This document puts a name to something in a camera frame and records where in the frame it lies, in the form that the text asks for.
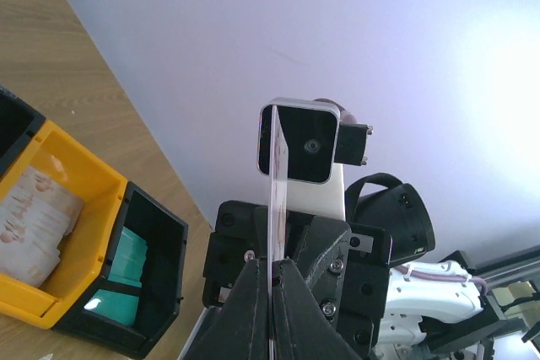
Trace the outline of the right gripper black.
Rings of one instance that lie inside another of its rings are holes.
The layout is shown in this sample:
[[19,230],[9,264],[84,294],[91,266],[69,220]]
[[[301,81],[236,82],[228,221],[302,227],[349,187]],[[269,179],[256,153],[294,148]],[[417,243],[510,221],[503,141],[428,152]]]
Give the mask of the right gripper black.
[[[295,263],[325,318],[358,356],[369,355],[378,340],[391,249],[389,233],[380,228],[295,211],[286,215],[283,260]],[[211,312],[208,328],[245,263],[266,256],[267,209],[224,202],[203,270],[202,300]]]

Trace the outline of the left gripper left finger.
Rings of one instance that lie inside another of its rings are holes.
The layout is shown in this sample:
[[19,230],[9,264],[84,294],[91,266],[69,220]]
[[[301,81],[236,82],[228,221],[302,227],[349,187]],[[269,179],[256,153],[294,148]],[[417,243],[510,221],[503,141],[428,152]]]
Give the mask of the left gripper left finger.
[[187,359],[267,359],[267,262],[245,263],[214,323],[186,354]]

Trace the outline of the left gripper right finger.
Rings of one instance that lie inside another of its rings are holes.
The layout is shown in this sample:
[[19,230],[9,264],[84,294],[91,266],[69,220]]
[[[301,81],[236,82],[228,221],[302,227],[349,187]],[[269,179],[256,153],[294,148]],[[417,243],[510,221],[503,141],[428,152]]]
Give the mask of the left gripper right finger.
[[273,263],[273,340],[277,359],[357,359],[330,325],[295,263]]

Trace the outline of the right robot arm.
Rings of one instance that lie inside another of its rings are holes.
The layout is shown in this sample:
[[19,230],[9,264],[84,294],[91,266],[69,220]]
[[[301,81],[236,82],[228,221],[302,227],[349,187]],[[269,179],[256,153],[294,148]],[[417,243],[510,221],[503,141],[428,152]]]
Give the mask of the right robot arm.
[[211,325],[194,359],[441,359],[506,330],[506,307],[456,252],[423,263],[435,236],[410,184],[377,173],[344,192],[345,218],[227,201],[208,245]]

